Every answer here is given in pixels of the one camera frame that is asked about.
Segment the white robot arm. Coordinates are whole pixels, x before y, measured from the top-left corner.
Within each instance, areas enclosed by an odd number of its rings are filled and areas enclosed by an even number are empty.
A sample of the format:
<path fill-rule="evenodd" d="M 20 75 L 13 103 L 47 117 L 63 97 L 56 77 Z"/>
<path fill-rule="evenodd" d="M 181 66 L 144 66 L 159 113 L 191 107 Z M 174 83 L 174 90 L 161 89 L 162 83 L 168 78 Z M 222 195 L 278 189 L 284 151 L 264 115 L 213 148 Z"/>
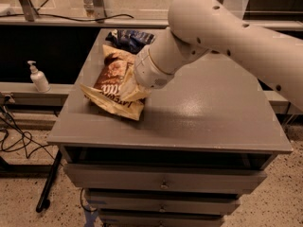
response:
<path fill-rule="evenodd" d="M 173 0 L 169 26 L 135 57 L 119 91 L 134 101 L 161 89 L 184 65 L 219 52 L 303 110 L 303 41 L 245 23 L 217 0 Z"/>

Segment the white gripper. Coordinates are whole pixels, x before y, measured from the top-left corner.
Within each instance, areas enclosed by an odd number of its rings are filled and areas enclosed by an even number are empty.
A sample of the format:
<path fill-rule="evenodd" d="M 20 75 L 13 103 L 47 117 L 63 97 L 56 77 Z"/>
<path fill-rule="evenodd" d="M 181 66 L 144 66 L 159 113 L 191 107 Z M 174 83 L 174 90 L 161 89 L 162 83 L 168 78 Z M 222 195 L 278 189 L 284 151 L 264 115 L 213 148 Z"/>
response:
<path fill-rule="evenodd" d="M 135 56 L 134 68 L 128 68 L 119 89 L 119 96 L 123 101 L 146 98 L 151 94 L 151 89 L 161 89 L 173 79 L 173 75 L 162 72 L 153 63 L 149 49 L 149 45 L 144 46 Z"/>

